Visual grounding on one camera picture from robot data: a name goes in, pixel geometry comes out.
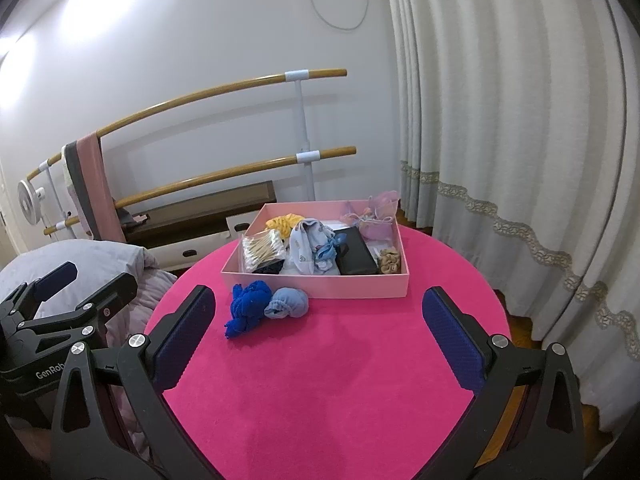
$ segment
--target cotton swab package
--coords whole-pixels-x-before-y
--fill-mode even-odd
[[[255,269],[279,260],[285,260],[287,251],[277,229],[267,229],[252,236],[243,236],[241,241],[242,272]]]

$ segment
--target pink box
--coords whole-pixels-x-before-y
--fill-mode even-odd
[[[351,200],[351,205],[361,212],[367,200]],[[267,220],[276,216],[295,213],[306,218],[338,220],[346,208],[346,200],[331,202],[280,202],[265,204],[247,229],[247,235],[264,231]],[[247,274],[239,270],[239,249],[234,251],[222,269],[222,278],[229,290],[236,283],[243,287],[255,280],[264,280],[271,290],[283,286],[300,288],[310,298],[364,300],[369,298],[404,298],[409,286],[409,267],[398,224],[394,219],[394,245],[400,251],[402,269],[400,274],[374,274],[370,276],[291,276],[279,274]]]

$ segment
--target rolled sock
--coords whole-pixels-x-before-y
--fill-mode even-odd
[[[226,338],[237,337],[254,329],[264,317],[264,309],[271,300],[271,289],[262,280],[250,283],[247,288],[237,283],[233,289],[230,321],[225,323]]]
[[[298,288],[279,288],[274,293],[264,315],[271,319],[283,317],[302,317],[309,310],[309,298],[304,290]]]

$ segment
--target black case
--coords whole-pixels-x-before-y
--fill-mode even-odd
[[[338,255],[335,257],[335,263],[341,275],[378,274],[378,265],[357,227],[339,229],[335,233],[345,234],[347,237],[345,243],[340,245]]]

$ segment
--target pink tablecloth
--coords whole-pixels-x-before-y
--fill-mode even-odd
[[[311,300],[301,319],[265,319],[224,337],[231,294],[220,269],[235,243],[186,272],[147,331],[195,285],[216,317],[179,384],[165,393],[178,420],[227,480],[410,479],[465,411],[460,389],[422,319],[442,286],[489,333],[509,335],[482,276],[452,249],[402,229],[411,279],[396,300]]]

